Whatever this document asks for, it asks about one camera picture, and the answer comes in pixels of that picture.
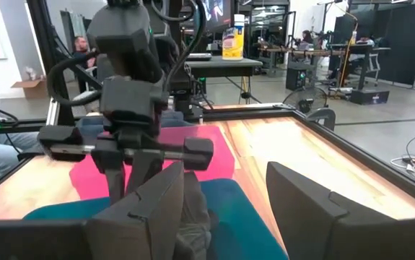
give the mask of gray floor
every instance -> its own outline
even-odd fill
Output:
[[[232,77],[232,80],[240,83],[239,77]],[[207,83],[208,99],[216,105],[237,104],[239,90],[227,79],[208,78]],[[328,104],[336,112],[336,123],[341,124],[336,127],[337,134],[381,160],[390,162],[394,157],[406,154],[406,143],[415,136],[415,88],[411,90],[391,84],[380,84],[379,88],[390,90],[387,104],[357,105],[345,100],[329,100]],[[69,90],[71,96],[77,94],[75,83],[69,83]],[[290,94],[285,89],[285,74],[284,77],[253,77],[252,93],[262,103],[282,102]],[[4,99],[0,107],[15,113],[20,119],[45,118],[48,99]],[[84,111],[79,108],[75,115],[83,116]],[[383,121],[400,122],[362,124]],[[411,144],[410,152],[415,154],[415,142]]]

